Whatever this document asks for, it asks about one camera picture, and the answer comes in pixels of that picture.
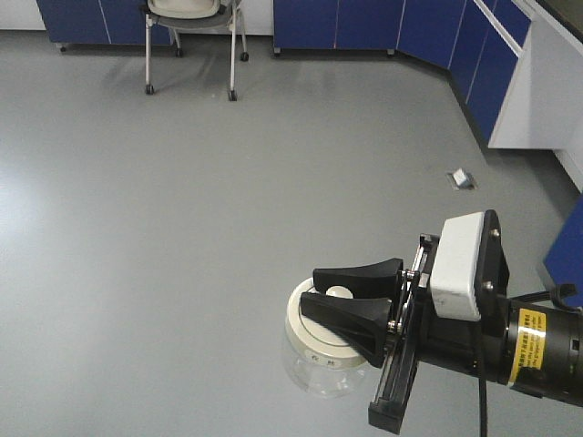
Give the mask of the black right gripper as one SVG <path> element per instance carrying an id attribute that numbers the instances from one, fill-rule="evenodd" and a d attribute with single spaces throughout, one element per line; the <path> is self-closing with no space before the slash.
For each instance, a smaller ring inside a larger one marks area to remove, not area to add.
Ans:
<path id="1" fill-rule="evenodd" d="M 477 378 L 479 431 L 488 431 L 486 383 L 507 379 L 503 361 L 509 271 L 498 215 L 492 209 L 484 213 L 475 277 L 481 319 L 471 322 L 436 315 L 429 283 L 441 234 L 422 236 L 414 269 L 403 275 L 405 301 L 398 306 L 396 344 L 386 358 L 393 309 L 390 299 L 399 289 L 404 261 L 392 258 L 359 267 L 313 270 L 313 285 L 318 292 L 340 286 L 354 299 L 304 292 L 300 297 L 302 316 L 341 337 L 375 368 L 383 366 L 377 392 L 368 407 L 372 426 L 391 433 L 401 431 L 418 364 L 425 361 Z"/>

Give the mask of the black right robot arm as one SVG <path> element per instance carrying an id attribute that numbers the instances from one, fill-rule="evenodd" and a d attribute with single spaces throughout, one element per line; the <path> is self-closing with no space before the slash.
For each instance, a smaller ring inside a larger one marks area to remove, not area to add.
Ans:
<path id="1" fill-rule="evenodd" d="M 508 279 L 489 209 L 422 235 L 410 269 L 400 259 L 316 269 L 299 310 L 381 370 L 368 420 L 387 432 L 401 430 L 420 362 L 476 377 L 481 419 L 489 382 L 580 405 L 582 310 L 567 304 L 575 287 L 510 298 Z"/>

